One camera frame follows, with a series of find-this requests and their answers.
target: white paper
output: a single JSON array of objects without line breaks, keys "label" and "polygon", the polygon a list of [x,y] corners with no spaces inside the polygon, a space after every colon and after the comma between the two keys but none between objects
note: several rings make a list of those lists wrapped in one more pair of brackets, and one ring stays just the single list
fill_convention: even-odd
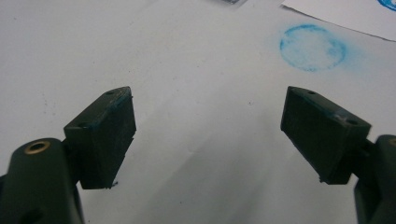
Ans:
[{"label": "white paper", "polygon": [[282,5],[351,30],[396,41],[396,11],[391,9],[396,8],[395,0],[286,0]]}]

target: blue smudge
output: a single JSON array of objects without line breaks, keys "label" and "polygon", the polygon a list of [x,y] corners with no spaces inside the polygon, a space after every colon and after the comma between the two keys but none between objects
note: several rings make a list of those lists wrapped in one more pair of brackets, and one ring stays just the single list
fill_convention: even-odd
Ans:
[{"label": "blue smudge", "polygon": [[334,68],[345,59],[347,52],[344,43],[313,24],[290,28],[279,48],[288,64],[309,72]]},{"label": "blue smudge", "polygon": [[378,2],[382,6],[387,7],[390,10],[396,11],[396,1],[395,0],[378,0]]}]

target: blue ink stain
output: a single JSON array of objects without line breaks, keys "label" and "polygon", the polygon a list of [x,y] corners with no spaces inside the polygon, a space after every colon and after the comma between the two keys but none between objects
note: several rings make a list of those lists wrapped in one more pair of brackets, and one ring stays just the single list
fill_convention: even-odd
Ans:
[{"label": "blue ink stain", "polygon": [[390,10],[396,11],[396,0],[378,0],[379,4]]},{"label": "blue ink stain", "polygon": [[347,53],[344,43],[313,24],[290,28],[279,48],[288,64],[308,72],[332,69],[345,59]]}]

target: white table surface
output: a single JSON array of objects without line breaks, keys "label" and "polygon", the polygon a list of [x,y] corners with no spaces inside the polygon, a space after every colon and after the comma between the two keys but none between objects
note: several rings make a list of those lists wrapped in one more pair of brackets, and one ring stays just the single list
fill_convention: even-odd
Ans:
[{"label": "white table surface", "polygon": [[[356,223],[353,187],[327,186],[280,131],[288,86],[396,134],[396,43],[248,0],[0,2],[0,174],[12,152],[130,86],[137,132],[113,189],[80,190],[87,223]],[[279,52],[315,24],[346,46],[307,72]]]}]

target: brass insert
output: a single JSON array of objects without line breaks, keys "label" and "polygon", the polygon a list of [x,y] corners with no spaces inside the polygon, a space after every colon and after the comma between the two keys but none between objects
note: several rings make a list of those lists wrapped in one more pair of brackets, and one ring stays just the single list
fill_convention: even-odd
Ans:
[{"label": "brass insert", "polygon": [[28,155],[33,155],[40,153],[49,147],[50,147],[49,141],[34,142],[25,149],[25,153]]},{"label": "brass insert", "polygon": [[396,138],[390,139],[390,140],[389,140],[389,143],[390,143],[391,145],[393,145],[394,147],[396,147]]}]

